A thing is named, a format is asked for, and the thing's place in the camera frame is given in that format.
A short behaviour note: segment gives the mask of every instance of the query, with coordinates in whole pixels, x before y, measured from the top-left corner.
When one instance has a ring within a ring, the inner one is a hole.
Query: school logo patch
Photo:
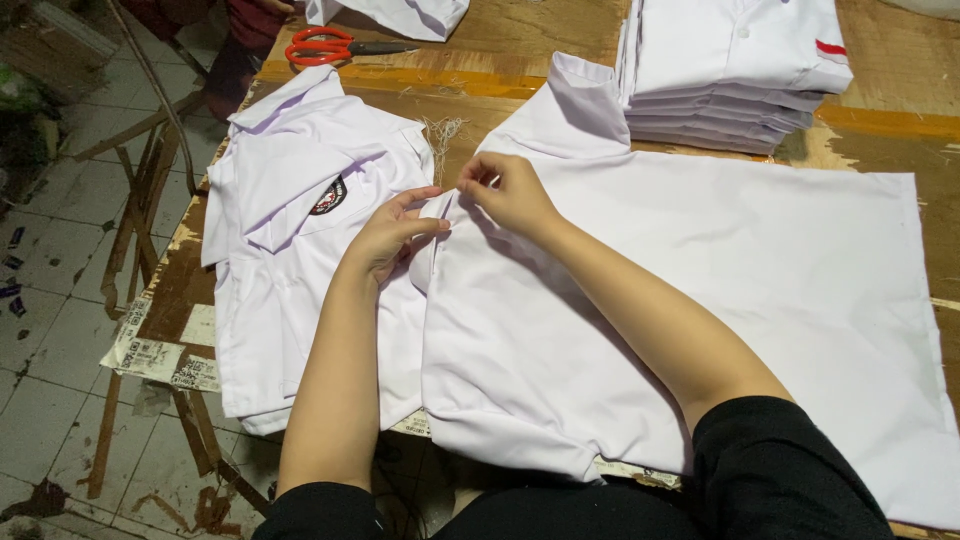
[[[347,186],[344,185],[344,177],[338,176],[310,210],[310,215],[323,215],[340,206],[346,198]]]

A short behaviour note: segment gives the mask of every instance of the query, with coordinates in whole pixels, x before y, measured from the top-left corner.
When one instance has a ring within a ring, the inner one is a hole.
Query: black sleeve
[[[714,407],[693,432],[694,478],[716,538],[892,539],[867,486],[799,406]]]
[[[314,482],[284,493],[270,506],[252,540],[374,540],[386,537],[373,495],[352,485]]]

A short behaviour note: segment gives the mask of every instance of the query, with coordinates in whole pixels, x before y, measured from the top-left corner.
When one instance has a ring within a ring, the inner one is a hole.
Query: scissors
[[[317,36],[333,36],[336,39],[314,39]],[[354,41],[353,36],[327,26],[314,26],[294,34],[293,44],[287,47],[287,60],[300,65],[324,65],[332,61],[346,60],[355,56],[392,55],[415,51],[417,45],[391,41]],[[301,53],[329,53],[323,56],[302,57]]]

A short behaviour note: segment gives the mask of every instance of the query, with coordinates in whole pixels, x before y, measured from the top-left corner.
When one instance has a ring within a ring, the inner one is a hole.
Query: wooden table
[[[461,131],[464,136],[450,142],[444,172],[438,175],[438,183],[450,188],[477,143],[544,83],[553,51],[613,65],[620,20],[628,5],[627,0],[474,2],[448,43],[424,43],[412,54],[357,58],[339,73],[345,92],[371,106],[415,119],[468,120]],[[820,107],[811,129],[790,135],[774,156],[761,159],[644,142],[635,142],[634,147],[860,172],[915,172],[930,293],[942,335],[948,393],[956,409],[960,23],[916,15],[877,0],[837,0],[837,9],[854,82]],[[331,25],[362,39],[398,38],[355,12],[341,12]],[[291,17],[281,30],[253,82],[247,105],[296,75],[283,49],[304,26],[302,18]],[[140,306],[149,305],[132,329],[138,339],[176,346],[172,373],[196,368],[191,356],[214,358],[212,341],[196,337],[209,324],[215,283],[212,270],[200,266],[205,209],[205,198],[193,199],[141,295]],[[422,428],[418,422],[407,426],[412,432]],[[899,528],[898,534],[936,537],[918,528]]]

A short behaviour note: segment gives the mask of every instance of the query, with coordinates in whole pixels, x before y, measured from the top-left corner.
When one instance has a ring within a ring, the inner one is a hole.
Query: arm
[[[380,431],[376,377],[376,297],[411,237],[449,228],[405,210],[438,187],[397,195],[353,239],[330,281],[280,453],[276,494],[330,481],[371,489]]]
[[[491,182],[498,188],[487,187]],[[457,188],[501,227],[528,237],[566,267],[677,399],[691,433],[704,414],[733,398],[793,401],[713,314],[564,219],[528,160],[480,153],[464,167]]]

